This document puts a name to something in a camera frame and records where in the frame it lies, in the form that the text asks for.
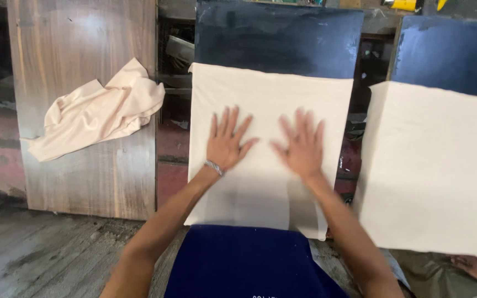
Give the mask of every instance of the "crumpled pink cloth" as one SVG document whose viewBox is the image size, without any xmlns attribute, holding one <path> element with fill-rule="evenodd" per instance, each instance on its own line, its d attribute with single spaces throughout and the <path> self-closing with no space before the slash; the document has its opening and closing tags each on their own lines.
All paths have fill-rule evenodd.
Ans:
<svg viewBox="0 0 477 298">
<path fill-rule="evenodd" d="M 64 95 L 45 115 L 45 135 L 29 142 L 39 161 L 57 159 L 95 143 L 129 136 L 150 122 L 165 97 L 163 84 L 149 79 L 132 59 L 103 87 L 96 79 Z"/>
</svg>

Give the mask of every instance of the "dark blue board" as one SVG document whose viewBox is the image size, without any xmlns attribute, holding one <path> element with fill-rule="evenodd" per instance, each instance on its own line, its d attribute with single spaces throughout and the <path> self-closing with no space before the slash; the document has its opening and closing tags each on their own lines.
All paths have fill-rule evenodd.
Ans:
<svg viewBox="0 0 477 298">
<path fill-rule="evenodd" d="M 403 17 L 389 79 L 477 95 L 477 22 Z"/>
<path fill-rule="evenodd" d="M 312 259 L 308 239 L 263 227 L 193 225 L 165 298 L 347 298 Z"/>
<path fill-rule="evenodd" d="M 195 62 L 353 78 L 363 21 L 361 10 L 198 0 Z"/>
</svg>

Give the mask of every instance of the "concrete floor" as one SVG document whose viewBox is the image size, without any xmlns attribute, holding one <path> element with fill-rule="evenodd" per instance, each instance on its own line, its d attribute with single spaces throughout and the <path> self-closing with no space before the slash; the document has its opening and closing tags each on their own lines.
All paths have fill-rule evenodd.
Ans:
<svg viewBox="0 0 477 298">
<path fill-rule="evenodd" d="M 0 207 L 0 298 L 98 297 L 123 246 L 143 222 Z M 158 263 L 149 297 L 162 297 L 188 228 Z M 310 241 L 314 260 L 351 297 L 361 297 L 328 242 Z"/>
</svg>

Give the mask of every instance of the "blue shirt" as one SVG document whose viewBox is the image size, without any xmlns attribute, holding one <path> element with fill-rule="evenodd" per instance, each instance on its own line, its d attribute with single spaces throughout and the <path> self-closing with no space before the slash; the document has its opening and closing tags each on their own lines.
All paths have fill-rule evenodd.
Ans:
<svg viewBox="0 0 477 298">
<path fill-rule="evenodd" d="M 172 267 L 165 298 L 345 298 L 293 231 L 193 225 Z"/>
</svg>

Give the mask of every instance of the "bracelet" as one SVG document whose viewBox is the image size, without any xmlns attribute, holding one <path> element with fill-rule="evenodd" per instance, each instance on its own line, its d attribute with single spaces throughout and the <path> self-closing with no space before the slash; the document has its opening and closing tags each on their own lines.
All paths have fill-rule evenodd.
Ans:
<svg viewBox="0 0 477 298">
<path fill-rule="evenodd" d="M 206 159 L 203 164 L 209 166 L 211 169 L 215 170 L 218 172 L 218 174 L 220 175 L 220 177 L 224 176 L 224 171 L 222 171 L 222 169 L 217 165 L 215 164 L 214 162 Z"/>
</svg>

